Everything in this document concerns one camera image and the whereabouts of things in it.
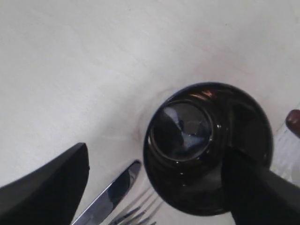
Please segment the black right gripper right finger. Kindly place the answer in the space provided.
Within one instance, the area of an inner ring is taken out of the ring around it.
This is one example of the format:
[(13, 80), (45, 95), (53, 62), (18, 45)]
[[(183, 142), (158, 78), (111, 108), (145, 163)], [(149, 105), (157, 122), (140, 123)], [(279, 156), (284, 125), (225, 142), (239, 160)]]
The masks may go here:
[(221, 181), (237, 225), (298, 225), (300, 189), (239, 149), (225, 151)]

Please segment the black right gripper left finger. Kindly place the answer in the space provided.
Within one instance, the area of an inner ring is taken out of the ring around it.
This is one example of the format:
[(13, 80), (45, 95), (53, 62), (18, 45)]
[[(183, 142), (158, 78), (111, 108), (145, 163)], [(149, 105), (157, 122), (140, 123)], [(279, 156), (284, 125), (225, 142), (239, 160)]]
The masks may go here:
[(77, 143), (44, 166), (0, 188), (2, 225), (69, 225), (89, 177), (85, 143)]

